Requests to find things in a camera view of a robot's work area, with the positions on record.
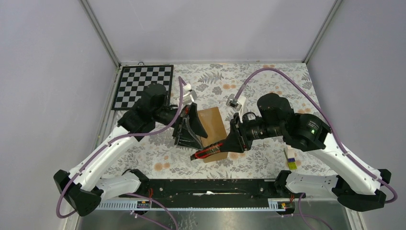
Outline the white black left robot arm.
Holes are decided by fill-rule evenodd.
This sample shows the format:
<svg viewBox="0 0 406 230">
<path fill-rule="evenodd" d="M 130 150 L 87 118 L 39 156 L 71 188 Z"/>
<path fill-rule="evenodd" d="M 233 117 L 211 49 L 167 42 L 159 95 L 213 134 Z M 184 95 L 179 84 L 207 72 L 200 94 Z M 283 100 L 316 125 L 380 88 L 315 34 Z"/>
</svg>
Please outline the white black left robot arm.
<svg viewBox="0 0 406 230">
<path fill-rule="evenodd" d="M 156 123 L 162 124 L 164 130 L 173 129 L 176 145 L 202 149 L 202 139 L 208 135 L 198 117 L 195 91 L 190 84 L 180 82 L 180 95 L 178 105 L 168 105 L 164 85 L 146 86 L 100 146 L 76 167 L 54 174 L 59 199 L 67 201 L 74 213 L 83 217 L 104 200 L 127 193 L 137 197 L 146 195 L 149 185 L 134 171 L 107 180 L 102 175 L 131 145 L 145 136 L 158 134 Z"/>
</svg>

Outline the red black utility knife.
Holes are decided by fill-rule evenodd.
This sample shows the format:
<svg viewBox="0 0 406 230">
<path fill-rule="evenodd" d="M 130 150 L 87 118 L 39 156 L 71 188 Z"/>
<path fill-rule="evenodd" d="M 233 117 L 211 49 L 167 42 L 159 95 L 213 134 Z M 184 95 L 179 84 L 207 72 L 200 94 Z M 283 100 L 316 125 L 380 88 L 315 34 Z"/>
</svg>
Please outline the red black utility knife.
<svg viewBox="0 0 406 230">
<path fill-rule="evenodd" d="M 212 155 L 218 154 L 221 152 L 221 147 L 223 146 L 223 143 L 217 142 L 214 143 L 203 150 L 198 150 L 194 154 L 190 156 L 190 160 L 197 160 L 197 159 L 206 159 Z"/>
</svg>

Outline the brown cardboard express box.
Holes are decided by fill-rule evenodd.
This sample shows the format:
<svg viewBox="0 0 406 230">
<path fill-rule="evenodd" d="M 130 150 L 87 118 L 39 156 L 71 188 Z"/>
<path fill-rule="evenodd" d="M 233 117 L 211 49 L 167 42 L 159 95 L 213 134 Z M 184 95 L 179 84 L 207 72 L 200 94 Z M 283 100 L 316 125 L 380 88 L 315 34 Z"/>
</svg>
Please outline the brown cardboard express box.
<svg viewBox="0 0 406 230">
<path fill-rule="evenodd" d="M 226 129 L 218 107 L 198 111 L 199 120 L 208 138 L 201 138 L 204 147 L 219 142 L 227 137 Z"/>
</svg>

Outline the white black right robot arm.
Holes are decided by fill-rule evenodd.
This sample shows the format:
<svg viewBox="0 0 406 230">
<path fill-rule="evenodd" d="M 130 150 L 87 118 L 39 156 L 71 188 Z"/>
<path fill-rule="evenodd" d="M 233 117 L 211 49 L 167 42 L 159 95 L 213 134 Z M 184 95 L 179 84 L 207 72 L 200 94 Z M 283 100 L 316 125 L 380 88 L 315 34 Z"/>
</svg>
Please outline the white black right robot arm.
<svg viewBox="0 0 406 230">
<path fill-rule="evenodd" d="M 358 211 L 383 208 L 386 194 L 381 187 L 390 181 L 386 169 L 375 169 L 346 149 L 341 149 L 332 129 L 312 114 L 295 113 L 286 98 L 275 93 L 260 97 L 260 115 L 250 119 L 244 112 L 245 100 L 230 95 L 226 104 L 236 110 L 230 121 L 230 132 L 220 141 L 222 152 L 243 153 L 258 139 L 282 137 L 285 144 L 323 161 L 333 176 L 302 175 L 281 171 L 275 180 L 275 193 L 307 194 L 321 198 L 335 198 L 343 206 Z"/>
</svg>

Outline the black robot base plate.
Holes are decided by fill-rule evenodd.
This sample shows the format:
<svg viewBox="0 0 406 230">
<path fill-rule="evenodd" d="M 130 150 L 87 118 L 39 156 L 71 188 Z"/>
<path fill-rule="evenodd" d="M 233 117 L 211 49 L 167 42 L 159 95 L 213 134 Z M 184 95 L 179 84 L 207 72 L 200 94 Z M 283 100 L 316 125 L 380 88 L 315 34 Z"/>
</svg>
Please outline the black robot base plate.
<svg viewBox="0 0 406 230">
<path fill-rule="evenodd" d="M 268 208 L 300 196 L 272 179 L 149 179 L 135 193 L 166 208 Z"/>
</svg>

